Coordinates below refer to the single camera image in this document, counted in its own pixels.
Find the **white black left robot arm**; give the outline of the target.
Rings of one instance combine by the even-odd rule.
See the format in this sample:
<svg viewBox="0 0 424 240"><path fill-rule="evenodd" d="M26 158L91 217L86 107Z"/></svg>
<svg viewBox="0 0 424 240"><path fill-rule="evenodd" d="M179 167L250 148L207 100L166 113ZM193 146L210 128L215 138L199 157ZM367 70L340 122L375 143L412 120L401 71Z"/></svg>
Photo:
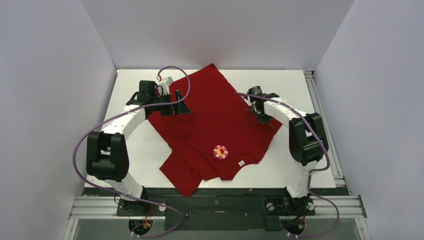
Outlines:
<svg viewBox="0 0 424 240"><path fill-rule="evenodd" d="M123 116L87 136L86 171L109 184L121 197L119 206L135 215L147 214L152 208L147 191L129 172L130 160L126 140L154 112L161 116L189 114L180 90L172 103L171 77L163 80L141 80L123 109Z"/></svg>

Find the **red t-shirt garment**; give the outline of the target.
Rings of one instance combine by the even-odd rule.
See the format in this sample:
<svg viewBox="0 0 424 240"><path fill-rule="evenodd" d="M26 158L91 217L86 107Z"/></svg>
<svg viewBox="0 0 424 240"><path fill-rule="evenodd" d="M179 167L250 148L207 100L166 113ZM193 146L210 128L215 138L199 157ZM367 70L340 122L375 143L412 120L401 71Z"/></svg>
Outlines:
<svg viewBox="0 0 424 240"><path fill-rule="evenodd" d="M204 180L230 181L243 167L258 164L281 127L277 120L255 123L248 105L214 64L175 81L170 90L186 95L191 113L153 113L148 121L171 148L160 170L184 197ZM217 145L227 148L227 158L214 157Z"/></svg>

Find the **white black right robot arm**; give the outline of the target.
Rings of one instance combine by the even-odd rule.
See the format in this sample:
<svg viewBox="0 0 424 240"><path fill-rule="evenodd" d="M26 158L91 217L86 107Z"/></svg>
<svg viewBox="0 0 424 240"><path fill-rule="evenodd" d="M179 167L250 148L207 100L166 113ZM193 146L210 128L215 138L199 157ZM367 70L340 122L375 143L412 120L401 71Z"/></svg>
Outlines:
<svg viewBox="0 0 424 240"><path fill-rule="evenodd" d="M300 111L275 93L263 93L260 86L250 88L244 101L260 124L276 120L288 129L288 148L295 163L286 186L289 195L282 199L282 207L294 214L302 207L301 198L310 193L312 175L331 166L322 116Z"/></svg>

